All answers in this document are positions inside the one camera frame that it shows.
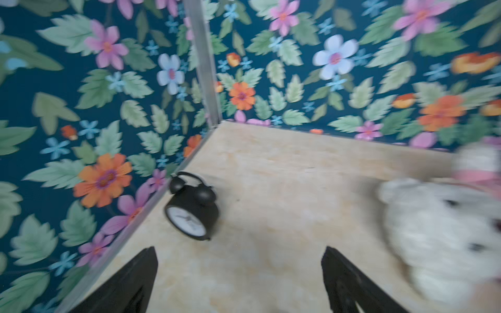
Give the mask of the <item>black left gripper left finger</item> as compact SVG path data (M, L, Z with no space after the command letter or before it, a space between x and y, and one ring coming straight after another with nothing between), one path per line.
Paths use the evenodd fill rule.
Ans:
M71 312L145 312L150 302L158 265L155 248L151 246L143 249Z

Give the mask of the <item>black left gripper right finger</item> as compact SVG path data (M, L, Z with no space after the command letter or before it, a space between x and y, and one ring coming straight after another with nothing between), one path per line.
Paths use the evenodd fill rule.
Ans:
M408 312L337 249L326 248L321 266L332 312Z

